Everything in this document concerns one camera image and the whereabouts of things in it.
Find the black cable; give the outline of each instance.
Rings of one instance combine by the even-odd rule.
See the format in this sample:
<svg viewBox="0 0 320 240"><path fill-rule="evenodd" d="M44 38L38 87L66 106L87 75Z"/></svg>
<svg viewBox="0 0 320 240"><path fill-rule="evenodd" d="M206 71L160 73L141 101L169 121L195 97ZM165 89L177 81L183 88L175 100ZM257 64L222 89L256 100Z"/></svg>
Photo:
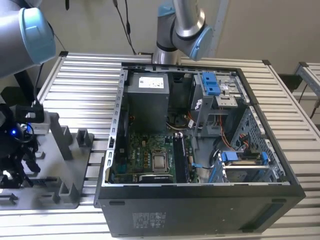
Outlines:
<svg viewBox="0 0 320 240"><path fill-rule="evenodd" d="M300 96L300 98L299 98L298 103L300 103L301 98L302 98L302 95L305 93L305 90L306 90L307 86L308 86L308 84L305 85L305 87L304 87L304 89L303 89L303 91L302 91L302 93L301 93L301 96Z"/></svg>
<svg viewBox="0 0 320 240"><path fill-rule="evenodd" d="M122 23L122 26L123 26L123 30L124 30L126 39L128 40L128 43L129 43L129 45L130 45L130 47L132 49L132 52L133 52L134 55L137 55L137 53L136 53L134 47L132 46L132 44L131 44L131 42L129 40L129 37L127 35L127 31L126 31L126 27L125 27L125 24L124 24L124 20L122 19L121 13L120 13L119 8L118 8L118 2L116 0L113 0L113 4L114 4L114 6L115 6L115 8L116 8L116 10L117 10L117 12L119 14L119 17L120 17L120 20L121 20L121 23Z"/></svg>
<svg viewBox="0 0 320 240"><path fill-rule="evenodd" d="M128 34L128 38L130 40L130 44L132 45L132 41L131 41L131 27L130 27L130 23L129 23L129 15L128 15L128 3L127 0L124 0L125 2L125 15L126 15L126 33Z"/></svg>
<svg viewBox="0 0 320 240"><path fill-rule="evenodd" d="M218 145L218 143L219 143L221 140L222 140L221 136L218 136L218 137L214 140L214 142L213 142L213 144L212 144L213 149L212 149L212 151L211 151L211 153L210 153L210 155L209 155L209 165L210 165L210 166L212 166L212 165L214 164L214 163L213 163L213 156L214 156L215 152L217 151L217 145Z"/></svg>
<svg viewBox="0 0 320 240"><path fill-rule="evenodd" d="M53 27L51 26L50 22L48 22L48 25L49 25L49 27L50 27L50 29L51 29L51 31L52 31L52 34L56 37L56 39L57 39L57 40L59 41L59 43L61 44L63 50L64 50L64 51L67 51L66 48L65 48L65 46L62 44L62 42L60 41L59 37L57 36L57 34L55 34L55 31L54 31Z"/></svg>
<svg viewBox="0 0 320 240"><path fill-rule="evenodd" d="M313 116L315 115L316 110L317 110L316 108L314 108L314 109L312 110L312 113L311 113L311 115L310 115L310 119L313 118Z"/></svg>
<svg viewBox="0 0 320 240"><path fill-rule="evenodd" d="M39 100L37 98L37 85L39 83L39 79L40 79L40 75L41 75L43 67L44 67L44 63L42 63L40 68L39 68L38 76L36 77L36 81L35 81L35 84L34 84L34 87L33 87L33 97L34 97L34 100L35 100L35 102L37 104L40 104L40 102L39 102Z"/></svg>

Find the metal table surface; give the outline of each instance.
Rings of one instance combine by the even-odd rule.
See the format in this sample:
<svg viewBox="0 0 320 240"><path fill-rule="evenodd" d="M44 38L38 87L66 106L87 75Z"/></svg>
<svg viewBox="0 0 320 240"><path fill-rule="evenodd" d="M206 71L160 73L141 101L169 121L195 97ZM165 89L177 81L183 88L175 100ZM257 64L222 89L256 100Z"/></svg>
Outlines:
<svg viewBox="0 0 320 240"><path fill-rule="evenodd" d="M270 65L260 60L205 58L183 65L241 68L306 198L262 234L154 237L153 239L320 239L320 133ZM59 57L41 92L45 109L60 115L71 132L95 134L81 204L74 210L1 211L1 237L23 239L111 238L100 209L93 207L99 165L108 133L121 62L150 63L150 56L69 53Z"/></svg>
<svg viewBox="0 0 320 240"><path fill-rule="evenodd" d="M320 97L320 63L300 62L295 74L300 75L317 97Z"/></svg>

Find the blue plastic clip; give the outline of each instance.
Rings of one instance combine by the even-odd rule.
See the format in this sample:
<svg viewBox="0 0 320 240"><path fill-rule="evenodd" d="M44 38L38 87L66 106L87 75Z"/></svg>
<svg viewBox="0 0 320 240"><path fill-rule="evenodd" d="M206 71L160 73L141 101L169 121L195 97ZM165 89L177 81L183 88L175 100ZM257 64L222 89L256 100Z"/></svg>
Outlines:
<svg viewBox="0 0 320 240"><path fill-rule="evenodd" d="M265 152L265 151L263 151L262 153L261 153L261 159L262 159L262 165L268 165L268 154Z"/></svg>
<svg viewBox="0 0 320 240"><path fill-rule="evenodd" d="M193 162L191 165L192 165L192 167L200 168L200 169L202 169L202 167L203 167L201 164L196 164L195 162Z"/></svg>
<svg viewBox="0 0 320 240"><path fill-rule="evenodd" d="M206 94L211 96L219 96L221 93L217 82L216 75L213 72L202 73L202 82L206 89Z"/></svg>

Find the cable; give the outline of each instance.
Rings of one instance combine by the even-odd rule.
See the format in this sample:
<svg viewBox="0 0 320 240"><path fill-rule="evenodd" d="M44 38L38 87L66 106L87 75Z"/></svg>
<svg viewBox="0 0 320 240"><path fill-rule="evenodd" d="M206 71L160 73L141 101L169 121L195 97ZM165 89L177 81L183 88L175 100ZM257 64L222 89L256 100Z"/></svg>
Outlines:
<svg viewBox="0 0 320 240"><path fill-rule="evenodd" d="M300 103L301 98L302 98L302 95L305 93L305 90L306 90L307 86L308 86L308 84L306 83L306 84L305 84L305 87L304 87L304 89L303 89L303 91L302 91L302 93L301 93L301 96L300 96L300 98L299 98L298 103Z"/></svg>
<svg viewBox="0 0 320 240"><path fill-rule="evenodd" d="M132 41L131 41L131 37L130 37L130 33L131 33L131 27L130 27L130 23L129 23L129 15L128 15L128 3L127 0L124 0L125 2L125 15L126 15L126 33L128 34L128 38L130 40L130 44L132 45Z"/></svg>
<svg viewBox="0 0 320 240"><path fill-rule="evenodd" d="M315 115L316 110L317 110L317 108L314 108L314 109L312 110L312 113L311 113L311 115L310 115L310 119L313 118L313 116Z"/></svg>
<svg viewBox="0 0 320 240"><path fill-rule="evenodd" d="M59 37L57 36L57 34L55 34L55 31L54 31L53 27L51 26L50 22L48 22L48 25L49 25L49 27L50 27L50 29L51 29L51 31L52 31L52 34L56 37L56 39L57 39L57 40L59 41L59 43L61 44L63 50L64 50L64 51L67 51L66 48L65 48L65 46L62 44L62 42L60 41Z"/></svg>
<svg viewBox="0 0 320 240"><path fill-rule="evenodd" d="M35 102L37 104L40 104L40 102L39 102L39 100L37 98L37 85L39 83L39 79L40 79L40 75L41 75L43 67L44 67L44 63L42 63L40 68L39 68L38 76L36 77L36 81L35 81L35 84L34 84L34 87L33 87L33 97L34 97L34 100L35 100Z"/></svg>
<svg viewBox="0 0 320 240"><path fill-rule="evenodd" d="M228 142L228 140L227 140L227 138L226 138L226 136L225 136L224 129L223 129L223 126L222 126L222 116L221 116L221 115L220 115L220 120L219 120L219 122L220 122L220 126L221 126L221 138L222 138L222 141L224 142L224 144L225 144L228 148L230 148L230 149L232 149L232 150L235 150L235 149L229 144L229 142Z"/></svg>
<svg viewBox="0 0 320 240"><path fill-rule="evenodd" d="M119 8L118 8L118 1L117 0L113 0L113 5L115 6L115 8L116 8L116 10L117 10L117 12L119 14L119 17L120 17L120 20L121 20L121 23L122 23L122 26L123 26L123 29L124 29L124 33L125 33L126 39L128 40L128 43L129 43L129 45L130 45L130 47L132 49L132 52L133 52L134 55L137 55L134 47L131 44L131 41L128 38L126 27L125 27L125 24L124 24L124 20L122 19L121 13L120 13Z"/></svg>
<svg viewBox="0 0 320 240"><path fill-rule="evenodd" d="M187 128L177 128L177 127L174 127L174 126L171 126L169 123L167 123L167 126L173 130L176 130L176 131L182 131L182 130L186 130Z"/></svg>

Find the case label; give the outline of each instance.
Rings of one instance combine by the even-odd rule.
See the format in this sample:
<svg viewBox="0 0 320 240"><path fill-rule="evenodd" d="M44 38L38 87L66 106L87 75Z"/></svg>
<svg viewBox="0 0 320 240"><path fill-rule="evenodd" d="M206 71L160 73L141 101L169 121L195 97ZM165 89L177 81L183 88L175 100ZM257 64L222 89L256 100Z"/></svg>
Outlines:
<svg viewBox="0 0 320 240"><path fill-rule="evenodd" d="M164 79L163 77L142 76L139 78L139 88L164 89Z"/></svg>
<svg viewBox="0 0 320 240"><path fill-rule="evenodd" d="M135 229L159 229L165 227L166 212L133 212L132 217Z"/></svg>

